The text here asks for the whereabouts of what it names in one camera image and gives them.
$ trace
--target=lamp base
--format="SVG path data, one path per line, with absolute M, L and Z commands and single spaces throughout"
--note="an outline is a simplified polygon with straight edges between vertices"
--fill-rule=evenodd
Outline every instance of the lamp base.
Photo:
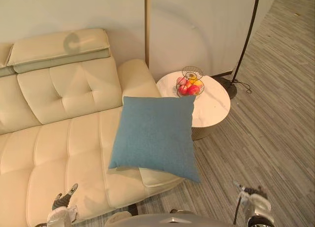
M 236 94 L 237 94 L 236 86 L 234 84 L 231 85 L 230 80 L 228 80 L 226 78 L 222 78 L 222 77 L 213 77 L 213 79 L 215 79 L 217 82 L 219 82 L 222 85 L 222 87 L 224 87 L 224 89 L 227 91 L 230 99 L 232 99 L 236 96 Z

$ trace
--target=white marble tabletop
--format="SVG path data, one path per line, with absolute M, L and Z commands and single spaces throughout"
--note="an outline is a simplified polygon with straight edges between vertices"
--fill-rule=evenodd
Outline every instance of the white marble tabletop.
M 170 73 L 157 82 L 157 88 L 162 97 L 178 97 L 176 79 L 182 77 L 182 72 Z M 205 88 L 196 97 L 192 113 L 192 126 L 208 127 L 221 122 L 230 111 L 230 98 L 226 90 L 216 80 L 203 76 L 201 81 Z

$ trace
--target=apple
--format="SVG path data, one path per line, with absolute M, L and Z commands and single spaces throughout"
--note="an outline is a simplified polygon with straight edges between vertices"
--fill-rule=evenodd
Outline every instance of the apple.
M 189 82 L 189 80 L 187 80 L 187 82 L 186 82 L 186 84 L 185 84 L 185 86 L 187 87 L 187 89 L 190 88 L 191 85 L 192 85 L 192 84 Z
M 200 92 L 200 88 L 197 85 L 191 85 L 187 91 L 189 95 L 197 95 Z
M 186 95 L 187 94 L 187 90 L 188 88 L 185 85 L 180 85 L 178 88 L 178 92 L 182 95 Z
M 186 78 L 185 77 L 179 77 L 176 80 L 176 85 L 185 85 L 186 84 Z

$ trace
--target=blue pillow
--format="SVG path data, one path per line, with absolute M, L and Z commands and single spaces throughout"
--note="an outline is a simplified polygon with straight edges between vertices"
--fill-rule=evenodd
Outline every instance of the blue pillow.
M 109 168 L 149 168 L 200 182 L 191 139 L 194 100 L 124 97 Z

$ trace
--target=sofa armrest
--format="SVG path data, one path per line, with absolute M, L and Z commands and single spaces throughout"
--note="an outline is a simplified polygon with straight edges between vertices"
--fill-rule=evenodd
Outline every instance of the sofa armrest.
M 118 67 L 118 77 L 124 96 L 161 97 L 147 65 L 139 59 L 130 60 Z

